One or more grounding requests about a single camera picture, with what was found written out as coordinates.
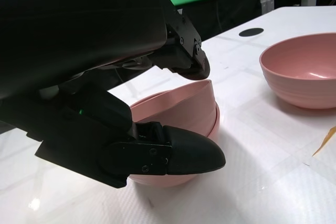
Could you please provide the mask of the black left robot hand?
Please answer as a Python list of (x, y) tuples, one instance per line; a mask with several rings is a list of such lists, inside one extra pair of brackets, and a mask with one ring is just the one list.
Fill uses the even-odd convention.
[(203, 80), (197, 30), (170, 0), (1, 0), (1, 121), (40, 142), (37, 157), (114, 188), (131, 175), (194, 175), (224, 167), (200, 134), (136, 123), (93, 70), (167, 68)]

